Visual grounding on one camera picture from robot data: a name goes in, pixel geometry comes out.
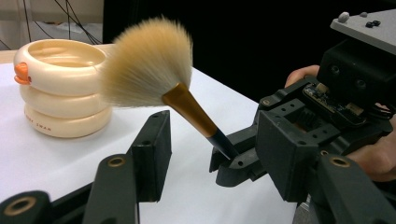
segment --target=orange accent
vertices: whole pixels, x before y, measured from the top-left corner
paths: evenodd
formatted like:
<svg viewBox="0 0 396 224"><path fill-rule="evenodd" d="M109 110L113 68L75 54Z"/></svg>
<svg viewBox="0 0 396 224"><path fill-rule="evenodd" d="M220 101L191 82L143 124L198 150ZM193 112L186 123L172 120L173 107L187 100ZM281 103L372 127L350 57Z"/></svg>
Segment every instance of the orange accent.
<svg viewBox="0 0 396 224"><path fill-rule="evenodd" d="M30 77L27 72L27 64L26 63L18 63L14 66L14 71L16 76L14 80L22 85L30 85Z"/></svg>

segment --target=cream container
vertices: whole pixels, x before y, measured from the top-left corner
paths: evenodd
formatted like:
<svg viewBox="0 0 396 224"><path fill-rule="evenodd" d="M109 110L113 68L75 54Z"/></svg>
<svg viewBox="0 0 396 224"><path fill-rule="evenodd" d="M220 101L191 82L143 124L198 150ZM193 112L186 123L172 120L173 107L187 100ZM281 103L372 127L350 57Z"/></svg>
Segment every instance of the cream container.
<svg viewBox="0 0 396 224"><path fill-rule="evenodd" d="M14 57L15 81L30 125L47 135L72 138L106 126L112 108L100 97L100 49L78 41L45 39L21 47Z"/></svg>

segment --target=person's hand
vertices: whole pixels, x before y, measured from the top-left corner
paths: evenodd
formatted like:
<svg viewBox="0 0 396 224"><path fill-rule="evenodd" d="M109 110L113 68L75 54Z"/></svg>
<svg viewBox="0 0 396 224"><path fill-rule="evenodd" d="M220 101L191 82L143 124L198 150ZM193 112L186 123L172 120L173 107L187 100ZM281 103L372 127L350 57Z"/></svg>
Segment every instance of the person's hand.
<svg viewBox="0 0 396 224"><path fill-rule="evenodd" d="M285 87L305 76L316 76L319 66L310 65L292 71ZM381 137L375 144L367 145L346 155L355 161L374 181L385 182L396 179L396 117L390 120L393 132Z"/></svg>

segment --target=cream bristles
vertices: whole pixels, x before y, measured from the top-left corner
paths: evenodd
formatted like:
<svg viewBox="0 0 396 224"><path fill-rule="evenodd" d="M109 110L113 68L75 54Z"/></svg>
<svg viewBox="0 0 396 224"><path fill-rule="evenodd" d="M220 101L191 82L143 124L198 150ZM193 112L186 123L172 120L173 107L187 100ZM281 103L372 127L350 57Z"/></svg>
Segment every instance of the cream bristles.
<svg viewBox="0 0 396 224"><path fill-rule="evenodd" d="M164 105L177 83L191 83L192 43L186 30L164 17L126 29L99 69L100 92L117 107Z"/></svg>

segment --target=brush ferrule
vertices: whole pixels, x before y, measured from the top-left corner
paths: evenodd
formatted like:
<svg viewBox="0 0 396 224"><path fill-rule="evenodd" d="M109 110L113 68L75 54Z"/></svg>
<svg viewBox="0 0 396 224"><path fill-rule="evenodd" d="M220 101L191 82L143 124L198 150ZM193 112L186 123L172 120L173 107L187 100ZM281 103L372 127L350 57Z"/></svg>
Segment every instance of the brush ferrule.
<svg viewBox="0 0 396 224"><path fill-rule="evenodd" d="M174 108L177 113L186 119L203 136L211 137L216 133L216 124L201 108L183 83L177 83L172 90L164 94L163 102Z"/></svg>

